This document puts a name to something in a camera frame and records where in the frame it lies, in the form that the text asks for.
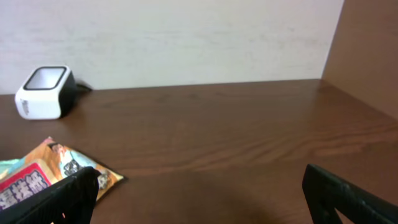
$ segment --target brown wooden table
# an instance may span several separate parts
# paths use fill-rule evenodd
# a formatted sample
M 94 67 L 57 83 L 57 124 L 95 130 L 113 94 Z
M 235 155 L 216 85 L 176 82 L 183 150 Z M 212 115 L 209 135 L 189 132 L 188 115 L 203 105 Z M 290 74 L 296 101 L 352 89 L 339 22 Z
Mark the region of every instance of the brown wooden table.
M 1 160 L 52 136 L 128 178 L 92 223 L 310 223 L 310 162 L 398 204 L 398 123 L 320 80 L 93 91 L 55 121 L 0 107 Z

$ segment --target wood grain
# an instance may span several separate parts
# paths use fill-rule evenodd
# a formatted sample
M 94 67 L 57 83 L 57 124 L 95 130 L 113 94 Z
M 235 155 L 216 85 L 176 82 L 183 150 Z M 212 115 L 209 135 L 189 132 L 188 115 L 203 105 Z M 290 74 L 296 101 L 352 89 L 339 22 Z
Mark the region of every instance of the wood grain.
M 323 78 L 398 119 L 398 2 L 346 0 Z
M 128 178 L 92 223 L 309 223 L 309 162 L 398 203 L 398 124 L 321 80 L 94 91 L 55 121 L 0 105 L 0 159 L 52 136 Z

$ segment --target candy wrapper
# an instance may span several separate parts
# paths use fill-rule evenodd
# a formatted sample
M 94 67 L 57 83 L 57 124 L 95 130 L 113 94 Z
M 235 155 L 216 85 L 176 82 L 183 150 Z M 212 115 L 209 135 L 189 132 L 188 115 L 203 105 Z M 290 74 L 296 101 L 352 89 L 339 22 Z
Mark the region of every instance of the candy wrapper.
M 32 196 L 83 167 L 98 170 L 100 199 L 123 176 L 82 153 L 48 138 L 20 161 L 0 174 L 0 211 Z

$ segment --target wooden side panel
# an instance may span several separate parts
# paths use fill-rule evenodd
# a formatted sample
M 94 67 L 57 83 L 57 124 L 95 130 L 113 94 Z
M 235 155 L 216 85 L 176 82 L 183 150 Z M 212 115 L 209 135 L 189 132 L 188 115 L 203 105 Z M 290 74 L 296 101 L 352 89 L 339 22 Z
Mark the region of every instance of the wooden side panel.
M 345 1 L 323 79 L 398 119 L 398 1 Z

